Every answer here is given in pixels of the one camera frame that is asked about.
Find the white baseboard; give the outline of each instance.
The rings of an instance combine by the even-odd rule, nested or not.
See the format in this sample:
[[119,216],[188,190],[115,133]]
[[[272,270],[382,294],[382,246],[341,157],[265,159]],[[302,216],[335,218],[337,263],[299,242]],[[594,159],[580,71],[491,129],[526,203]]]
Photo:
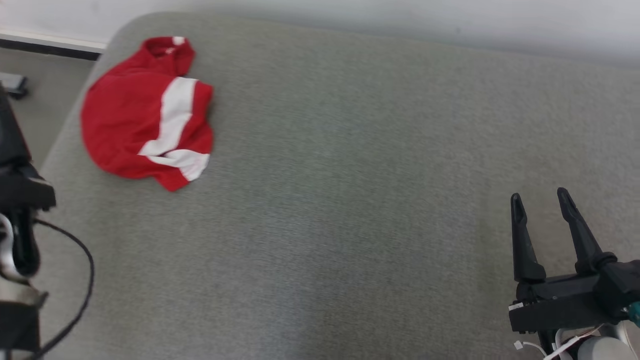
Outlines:
[[15,31],[3,28],[0,28],[0,39],[27,42],[30,44],[62,47],[65,49],[89,51],[91,53],[100,54],[103,53],[105,48],[107,47],[107,44],[102,42],[53,37],[50,35],[27,33],[25,31]]

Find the gray floor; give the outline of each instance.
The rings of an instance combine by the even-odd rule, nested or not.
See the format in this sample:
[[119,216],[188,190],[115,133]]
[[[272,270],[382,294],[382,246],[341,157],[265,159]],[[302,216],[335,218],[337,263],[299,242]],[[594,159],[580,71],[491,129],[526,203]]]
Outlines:
[[94,62],[0,49],[0,72],[28,78],[29,95],[12,100],[13,111],[40,168]]

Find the black cable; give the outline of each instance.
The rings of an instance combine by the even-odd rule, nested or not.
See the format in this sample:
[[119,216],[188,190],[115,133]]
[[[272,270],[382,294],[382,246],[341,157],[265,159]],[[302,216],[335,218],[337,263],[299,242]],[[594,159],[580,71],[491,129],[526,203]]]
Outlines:
[[89,249],[87,249],[87,247],[80,240],[78,240],[78,238],[76,238],[73,234],[69,233],[68,231],[61,229],[53,224],[50,224],[44,220],[35,219],[35,222],[38,224],[44,225],[46,227],[49,227],[51,229],[54,229],[55,231],[65,235],[67,238],[70,238],[74,243],[78,244],[78,246],[80,246],[84,250],[86,257],[89,259],[90,272],[89,272],[89,287],[86,291],[84,302],[80,307],[80,310],[76,314],[76,317],[74,317],[74,319],[71,320],[71,322],[69,322],[69,324],[67,324],[67,326],[65,326],[57,335],[55,335],[51,340],[49,340],[49,342],[46,343],[38,352],[33,354],[31,357],[29,357],[28,360],[37,360],[42,358],[42,356],[44,356],[52,348],[54,348],[60,341],[62,341],[62,339],[64,339],[71,332],[71,330],[76,326],[78,321],[80,321],[84,313],[84,310],[89,305],[89,299],[91,298],[91,294],[93,293],[93,278],[95,276],[95,265],[93,264],[93,256],[91,256],[91,252],[89,252]]

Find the teal object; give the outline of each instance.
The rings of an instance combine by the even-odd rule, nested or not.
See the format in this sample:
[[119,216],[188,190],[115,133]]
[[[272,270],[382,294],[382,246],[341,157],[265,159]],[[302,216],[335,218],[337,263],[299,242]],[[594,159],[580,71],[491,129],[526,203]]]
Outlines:
[[635,302],[629,306],[629,320],[640,327],[640,302]]

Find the white stripe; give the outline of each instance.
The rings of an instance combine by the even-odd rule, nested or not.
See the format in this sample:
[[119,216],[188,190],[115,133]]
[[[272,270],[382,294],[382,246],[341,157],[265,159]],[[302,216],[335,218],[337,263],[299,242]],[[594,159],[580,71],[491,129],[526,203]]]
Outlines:
[[175,149],[192,116],[196,82],[196,79],[175,78],[166,87],[162,96],[158,138],[147,141],[138,152],[154,163],[179,168],[188,181],[197,179],[209,162],[208,154]]
[[149,140],[138,155],[158,156],[174,150],[180,142],[182,130],[191,119],[196,79],[175,78],[162,95],[160,133]]

